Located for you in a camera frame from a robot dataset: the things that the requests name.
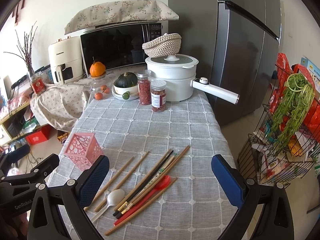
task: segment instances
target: control panel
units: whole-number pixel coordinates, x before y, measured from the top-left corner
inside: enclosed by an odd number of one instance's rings
[[[162,24],[161,23],[149,23],[149,39],[150,41],[162,36]]]

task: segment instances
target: wooden chopstick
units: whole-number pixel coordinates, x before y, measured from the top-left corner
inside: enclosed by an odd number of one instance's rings
[[[162,177],[166,175],[174,167],[174,165],[182,158],[182,156],[189,150],[189,148],[189,145],[186,146],[185,149],[178,155],[178,157],[176,157],[175,160],[172,163],[170,163],[170,165],[157,177],[156,180],[154,180],[152,184],[148,186],[148,188],[142,194],[133,198],[130,204],[128,205],[129,208],[126,209],[125,212],[127,212],[133,205],[138,203],[146,194],[148,194],[150,190],[152,190],[155,187],[155,185],[162,179]]]
[[[169,166],[169,164],[172,162],[172,160],[174,159],[174,156],[172,156],[166,163],[164,166],[162,166],[162,168],[159,170],[159,172],[151,179],[151,181],[143,188],[142,191],[140,191],[132,200],[130,200],[130,203],[128,205],[126,205],[125,209],[122,210],[119,214],[116,215],[116,218],[119,219],[120,217],[122,217],[123,214],[125,214],[126,212],[128,212],[130,210],[130,208],[132,208],[133,205],[135,205],[138,201],[135,201],[136,199],[138,199],[141,194],[143,194],[143,196],[146,195],[145,191],[149,192],[150,190],[152,190],[155,186],[156,186],[156,181],[159,181],[158,178],[162,178],[163,176],[161,175],[162,172]]]
[[[138,197],[140,197],[141,194],[143,194],[149,187],[152,185],[156,185],[155,182],[158,179],[158,177],[162,174],[162,172],[165,171],[165,169],[170,165],[170,163],[174,160],[175,156],[171,156],[170,159],[162,166],[162,168],[159,170],[159,172],[151,179],[151,181],[143,188],[142,191],[140,191],[132,200],[131,202],[134,202]]]
[[[132,193],[132,195],[127,199],[126,202],[124,202],[124,204],[118,208],[118,210],[116,212],[114,212],[112,215],[115,216],[116,218],[118,218],[118,216],[121,216],[121,210],[124,210],[125,208],[127,208],[127,204],[128,201],[131,201],[137,194],[139,194],[139,192],[141,190],[143,190],[145,188],[145,186],[149,183],[149,181],[153,178],[153,176],[157,173],[158,170],[161,169],[161,167],[164,165],[164,163],[168,160],[168,158],[170,157],[170,155],[173,153],[173,150],[171,152],[169,152],[169,154],[164,158],[164,160],[158,165],[158,167],[156,167],[154,169],[154,171],[149,175],[149,177],[145,180],[145,182],[136,189],[136,191],[134,193]]]
[[[127,217],[125,220],[123,220],[122,222],[120,222],[119,224],[117,224],[115,227],[111,228],[110,230],[106,231],[104,234],[106,236],[110,235],[111,233],[113,233],[114,231],[116,231],[118,228],[120,228],[122,225],[124,225],[126,222],[128,222],[129,220],[131,220],[132,218],[134,218],[135,216],[139,215],[139,213],[141,213],[143,210],[145,210],[153,201],[155,201],[159,196],[161,196],[161,194],[163,192],[165,192],[175,181],[177,178],[172,179],[172,181],[170,182],[170,184],[164,188],[163,190],[161,190],[157,195],[155,195],[153,198],[151,198],[147,203],[145,203],[141,208],[139,208],[135,213],[133,213],[132,215],[130,215],[129,217]]]
[[[167,150],[167,152],[160,158],[160,160],[152,167],[152,169],[147,173],[146,176],[144,176],[144,178],[137,184],[137,186],[135,186],[130,192],[129,194],[113,209],[114,211],[117,211],[118,208],[120,208],[126,201],[127,199],[131,196],[131,194],[133,194],[137,188],[139,188],[144,182],[145,180],[149,177],[149,175],[154,171],[154,169],[157,168],[157,166],[161,163],[161,161],[164,160],[164,158],[167,156],[167,154],[171,151],[171,149]]]
[[[124,184],[124,182],[131,176],[131,174],[134,172],[134,170],[140,165],[140,163],[144,160],[145,157],[147,157],[147,155],[149,154],[150,151],[146,152],[142,158],[140,158],[140,160],[137,162],[137,164],[128,172],[128,174],[118,183],[118,185],[116,185],[114,187],[114,190],[120,188],[122,186],[122,184]],[[102,200],[100,202],[100,204],[94,209],[95,212],[98,212],[107,202],[107,198],[105,198],[104,200]]]
[[[129,163],[134,159],[134,157],[132,156],[123,166],[122,168],[109,180],[109,182],[101,189],[98,191],[98,193],[95,195],[95,197],[93,198],[92,202],[90,205],[92,205],[93,202],[95,202],[97,200],[97,198],[99,198],[102,193],[105,192],[105,190],[110,186],[110,184],[120,175],[120,173],[129,165]]]

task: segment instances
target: green pumpkin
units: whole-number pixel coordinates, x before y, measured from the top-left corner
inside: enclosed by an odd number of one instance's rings
[[[137,76],[132,72],[126,72],[118,77],[114,85],[119,88],[130,88],[138,84]]]

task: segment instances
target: white pot lid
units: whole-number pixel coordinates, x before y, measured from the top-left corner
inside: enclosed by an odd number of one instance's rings
[[[199,61],[191,56],[176,54],[155,58],[148,57],[146,63],[166,67],[183,67],[197,65]]]

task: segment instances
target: black chopstick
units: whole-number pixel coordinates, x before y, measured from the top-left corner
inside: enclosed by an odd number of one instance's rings
[[[135,195],[137,195],[148,183],[149,181],[153,178],[153,176],[159,171],[159,169],[164,165],[164,163],[168,160],[168,158],[170,157],[170,155],[173,153],[173,150],[166,156],[166,158],[164,158],[164,160],[155,168],[155,170],[149,175],[149,177],[147,177],[147,179],[145,180],[145,182],[143,184],[140,185],[140,187],[138,187],[136,189],[136,191],[134,191],[131,196],[126,200],[126,202],[129,202],[130,200],[132,200]],[[112,215],[115,217],[116,215],[118,215],[120,213],[119,210],[115,211]]]

